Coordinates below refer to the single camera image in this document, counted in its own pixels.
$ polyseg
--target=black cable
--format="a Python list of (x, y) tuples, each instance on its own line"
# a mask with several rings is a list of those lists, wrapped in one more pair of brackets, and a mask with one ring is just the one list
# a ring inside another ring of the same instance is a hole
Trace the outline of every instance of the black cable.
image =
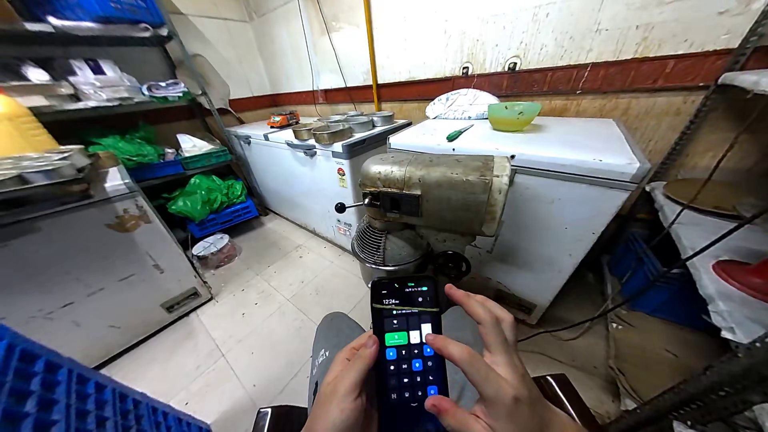
[(301, 19), (301, 31), (304, 33), (304, 45), (306, 45), (306, 59), (310, 61), (310, 76), (312, 76), (312, 102), (315, 103), (315, 112), (317, 117), (322, 117), (320, 111), (317, 111), (317, 99), (315, 98), (315, 70), (312, 67), (312, 55), (310, 55), (310, 41), (306, 38), (306, 28), (304, 27), (304, 15), (301, 13), (301, 0), (296, 0), (299, 5), (299, 18)]
[[(680, 210), (677, 211), (677, 213), (674, 215), (672, 220), (669, 224), (667, 224), (666, 227), (664, 227), (664, 230), (661, 232), (661, 234), (657, 235), (656, 238), (654, 238), (652, 241), (648, 243), (648, 247), (652, 248), (656, 245), (656, 243), (661, 240), (661, 238), (664, 237), (665, 234), (667, 234), (670, 229), (672, 228), (672, 225), (677, 223), (677, 220), (680, 219), (680, 216), (688, 210), (691, 205), (693, 205), (694, 201), (696, 201), (697, 198), (699, 198), (699, 195), (701, 195), (701, 192), (704, 190), (704, 188), (709, 184), (710, 180), (712, 180), (712, 177), (715, 175), (715, 172), (717, 172), (718, 168), (723, 164), (723, 161), (725, 161), (725, 158), (730, 154), (730, 152), (736, 147), (737, 142), (739, 141), (739, 138), (741, 138), (741, 135), (743, 135), (744, 132), (752, 125), (752, 122), (755, 121), (757, 116), (760, 114), (760, 112), (763, 111), (763, 108), (765, 108), (766, 103), (768, 101), (763, 101), (763, 103), (760, 105), (760, 107), (755, 110), (754, 113), (752, 113), (752, 116), (750, 116), (746, 122), (744, 122), (744, 126), (739, 129), (739, 131), (736, 132), (736, 134), (733, 136), (733, 138), (730, 140), (730, 143), (726, 146), (725, 150), (723, 150), (723, 153), (720, 155), (720, 157), (715, 162), (715, 165), (712, 166), (710, 169), (710, 172), (707, 174), (707, 177), (704, 179), (704, 181), (699, 185), (699, 188), (694, 192), (694, 195), (686, 201), (683, 206), (680, 208)], [(620, 283), (624, 284), (625, 281), (627, 281), (636, 270), (637, 265), (642, 261), (642, 257), (637, 257), (635, 261), (632, 261), (632, 265), (629, 268), (629, 271), (627, 274), (621, 278)]]
[(346, 92), (349, 95), (349, 101), (352, 102), (352, 106), (355, 107), (355, 111), (357, 111), (357, 105), (355, 105), (355, 101), (352, 99), (352, 91), (349, 90), (349, 86), (346, 84), (346, 78), (344, 78), (344, 71), (341, 69), (341, 61), (339, 61), (339, 55), (336, 53), (336, 46), (333, 45), (333, 38), (331, 38), (331, 32), (328, 30), (328, 23), (326, 22), (326, 16), (323, 14), (323, 8), (320, 6), (320, 0), (315, 0), (317, 2), (317, 8), (320, 10), (320, 16), (323, 18), (323, 25), (326, 26), (326, 34), (328, 35), (328, 40), (331, 42), (331, 48), (333, 49), (333, 55), (336, 57), (336, 64), (339, 66), (339, 73), (341, 74), (341, 79), (344, 81), (344, 88), (346, 88)]
[[(656, 236), (656, 238), (653, 239), (648, 244), (649, 248), (652, 248), (659, 240), (661, 240), (661, 238), (663, 238), (664, 235), (669, 232), (670, 228), (672, 228), (672, 225), (674, 225), (677, 222), (677, 220), (680, 219), (680, 216), (683, 214), (683, 212), (685, 212), (688, 208), (690, 208), (693, 202), (696, 201), (697, 198), (699, 198), (699, 195), (707, 186), (707, 184), (710, 182), (710, 180), (712, 180), (712, 177), (715, 175), (715, 172), (717, 172), (718, 168), (720, 168), (720, 166), (723, 164), (723, 161), (725, 161), (725, 158), (728, 156), (728, 154), (730, 154), (733, 148), (736, 147), (736, 143), (739, 141), (739, 138), (741, 138), (741, 135), (752, 125), (752, 122), (757, 118), (758, 114), (762, 112), (763, 108), (765, 108), (766, 103), (768, 103), (768, 101), (763, 101), (760, 107), (757, 110), (755, 110), (755, 112), (752, 114), (752, 116), (749, 119), (747, 119), (747, 121), (744, 123), (744, 126), (742, 126), (742, 128), (739, 131), (737, 131), (737, 133), (733, 136), (733, 139), (731, 139), (730, 143), (726, 146), (723, 153), (720, 155), (720, 157), (717, 159), (715, 164), (710, 169), (710, 172), (709, 174), (707, 174), (707, 177), (704, 179), (704, 182), (702, 182), (702, 184), (699, 186), (696, 192), (694, 192), (694, 195), (674, 215), (670, 223), (667, 224), (667, 226), (664, 228), (661, 234)], [(641, 261), (642, 261), (642, 257), (639, 257), (639, 256), (634, 261), (632, 261), (632, 265), (630, 266), (629, 271), (623, 278), (621, 278), (621, 281), (619, 281), (622, 285), (634, 274), (635, 270), (637, 270), (637, 265)], [(606, 307), (608, 307), (608, 305), (611, 303), (614, 297), (618, 295), (619, 292), (620, 291), (616, 291), (613, 294), (611, 294), (611, 296), (608, 297), (608, 300), (605, 302), (605, 304), (603, 304), (600, 310), (598, 310), (595, 316), (598, 316), (598, 315), (601, 316), (600, 314), (605, 310)], [(587, 332), (587, 330), (589, 330), (589, 328), (590, 326), (587, 325), (584, 328), (582, 328), (575, 336), (568, 337), (565, 339), (561, 338), (561, 341), (563, 342), (575, 341), (579, 337), (584, 336), (584, 334)]]
[(741, 135), (743, 135), (744, 132), (752, 125), (752, 122), (755, 121), (757, 116), (763, 111), (763, 108), (765, 108), (766, 103), (768, 101), (763, 101), (762, 104), (760, 104), (760, 107), (755, 110), (754, 113), (752, 113), (752, 116), (744, 123), (744, 126), (742, 126), (741, 129), (733, 136), (733, 139), (730, 140), (730, 143), (728, 143), (728, 146), (723, 151), (723, 154), (720, 155), (720, 157), (715, 162), (715, 165), (712, 166), (712, 169), (710, 169), (710, 173), (707, 175), (707, 178), (704, 179), (704, 182), (699, 186), (699, 188), (694, 193), (694, 196), (688, 200), (685, 205), (680, 208), (680, 210), (677, 212), (676, 215), (674, 215), (674, 218), (670, 221), (670, 223), (665, 227), (664, 231), (661, 232), (658, 236), (656, 236), (655, 239), (651, 243), (649, 243), (648, 247), (652, 248), (666, 233), (669, 232), (670, 228), (672, 228), (672, 225), (677, 222), (677, 219), (680, 219), (680, 216), (683, 214), (684, 211), (686, 211), (690, 206), (693, 204), (694, 201), (696, 201), (697, 198), (699, 198), (699, 195), (704, 190), (704, 188), (707, 186), (707, 184), (712, 180), (712, 177), (715, 175), (715, 171), (723, 164), (723, 161), (725, 161), (726, 156), (733, 150), (734, 147), (736, 147), (736, 143), (739, 141), (739, 138), (741, 138)]
[(709, 243), (705, 244), (704, 246), (702, 246), (701, 248), (696, 250), (694, 253), (688, 255), (685, 258), (682, 258), (681, 260), (679, 260), (672, 267), (670, 267), (667, 270), (662, 271), (661, 273), (657, 274), (653, 279), (648, 281), (648, 283), (645, 284), (638, 292), (636, 292), (633, 295), (627, 297), (621, 303), (616, 304), (615, 306), (609, 307), (608, 309), (606, 309), (605, 311), (601, 312), (600, 314), (596, 314), (593, 317), (589, 317), (589, 318), (587, 318), (585, 320), (581, 320), (581, 321), (579, 321), (577, 323), (573, 323), (573, 324), (567, 325), (565, 327), (553, 328), (552, 330), (538, 331), (538, 332), (533, 333), (533, 334), (531, 334), (529, 336), (526, 336), (526, 337), (523, 337), (521, 339), (518, 339), (518, 342), (524, 342), (524, 341), (527, 341), (528, 339), (532, 339), (533, 337), (537, 337), (537, 336), (540, 336), (542, 334), (549, 334), (549, 333), (557, 333), (559, 331), (566, 331), (566, 330), (572, 329), (573, 327), (578, 327), (578, 326), (580, 326), (582, 324), (586, 324), (588, 322), (597, 320), (599, 318), (602, 318), (602, 317), (608, 315), (609, 313), (617, 310), (619, 307), (622, 307), (625, 304), (627, 304), (627, 303), (629, 303), (631, 301), (634, 301), (635, 299), (639, 298), (640, 296), (642, 296), (643, 294), (648, 292), (651, 288), (653, 288), (654, 285), (658, 281), (660, 281), (663, 277), (667, 276), (669, 273), (672, 273), (673, 271), (675, 271), (675, 270), (677, 270), (679, 268), (682, 268), (685, 264), (688, 263), (688, 261), (691, 261), (694, 258), (698, 257), (699, 255), (703, 254), (704, 252), (709, 251), (715, 245), (719, 244), (721, 241), (723, 241), (726, 238), (730, 237), (731, 235), (733, 235), (733, 233), (735, 233), (736, 231), (740, 230), (741, 228), (744, 228), (748, 224), (751, 224), (756, 219), (761, 218), (766, 213), (768, 213), (768, 208), (764, 208), (763, 210), (758, 211), (757, 213), (753, 214), (752, 216), (749, 216), (748, 218), (744, 219), (743, 221), (739, 222), (738, 224), (735, 224), (733, 227), (729, 228), (727, 231), (725, 231), (724, 233), (720, 234), (714, 240), (712, 240)]

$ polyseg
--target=freezer lid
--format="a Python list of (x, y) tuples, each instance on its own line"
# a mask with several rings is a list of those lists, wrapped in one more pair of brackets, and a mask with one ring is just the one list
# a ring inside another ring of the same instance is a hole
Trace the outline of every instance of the freezer lid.
[(352, 153), (358, 152), (358, 150), (364, 146), (370, 146), (372, 145), (372, 143), (379, 142), (379, 141), (386, 141), (387, 136), (397, 131), (400, 131), (402, 129), (405, 129), (410, 125), (411, 125), (410, 120), (395, 120), (395, 123), (393, 125), (381, 126), (378, 128), (373, 128), (367, 132), (354, 134), (350, 139), (335, 142), (331, 145), (317, 144), (313, 139), (297, 140), (296, 137), (293, 136), (293, 131), (291, 131), (290, 128), (283, 129), (279, 132), (270, 134), (268, 139), (271, 142), (284, 142), (286, 144), (298, 144), (298, 145), (312, 145), (318, 149), (333, 151), (336, 155), (352, 154)]
[[(302, 117), (301, 122), (305, 123), (308, 121), (315, 121), (316, 119), (317, 117)], [(266, 124), (266, 122), (267, 120), (255, 121), (254, 123), (246, 123), (245, 125), (233, 126), (231, 128), (227, 128), (227, 130), (234, 133), (235, 135), (248, 135), (251, 138), (265, 141), (269, 141), (270, 139), (268, 137), (270, 135), (280, 131), (288, 131), (288, 133), (293, 135), (293, 133), (290, 131), (290, 128), (271, 128)]]
[[(473, 125), (453, 142), (445, 137)], [(458, 155), (514, 155), (512, 165), (638, 183), (650, 165), (610, 118), (537, 117), (520, 132), (494, 131), (488, 120), (423, 121), (389, 137), (394, 150)]]

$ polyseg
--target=green bowl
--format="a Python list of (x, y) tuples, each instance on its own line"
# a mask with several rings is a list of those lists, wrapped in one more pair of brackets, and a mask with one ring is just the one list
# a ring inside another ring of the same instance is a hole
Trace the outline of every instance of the green bowl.
[(488, 121), (497, 131), (522, 131), (541, 111), (538, 102), (502, 102), (488, 105)]

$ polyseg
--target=blue plastic crate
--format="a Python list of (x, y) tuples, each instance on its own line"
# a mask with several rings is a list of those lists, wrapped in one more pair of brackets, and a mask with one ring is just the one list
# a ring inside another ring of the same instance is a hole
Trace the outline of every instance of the blue plastic crate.
[[(637, 232), (630, 231), (608, 260), (608, 270), (623, 281), (621, 294), (630, 297), (646, 287), (665, 268), (643, 238)], [(663, 277), (649, 291), (631, 301), (629, 307), (696, 330), (716, 329), (705, 319), (709, 317), (707, 302), (699, 294), (696, 282), (687, 269), (673, 271)]]
[(255, 218), (259, 215), (256, 205), (250, 197), (245, 197), (245, 202), (231, 205), (218, 213), (211, 213), (207, 218), (199, 222), (187, 222), (187, 229), (196, 238), (202, 238), (213, 234), (222, 228)]
[(101, 24), (139, 24), (162, 27), (165, 19), (154, 0), (27, 0), (25, 6), (37, 19), (47, 15), (72, 21)]
[(210, 426), (0, 324), (0, 430), (210, 432)]
[(155, 162), (153, 164), (143, 164), (128, 169), (128, 174), (134, 178), (134, 181), (165, 177), (166, 175), (178, 174), (180, 172), (184, 172), (184, 167), (181, 166), (180, 159)]

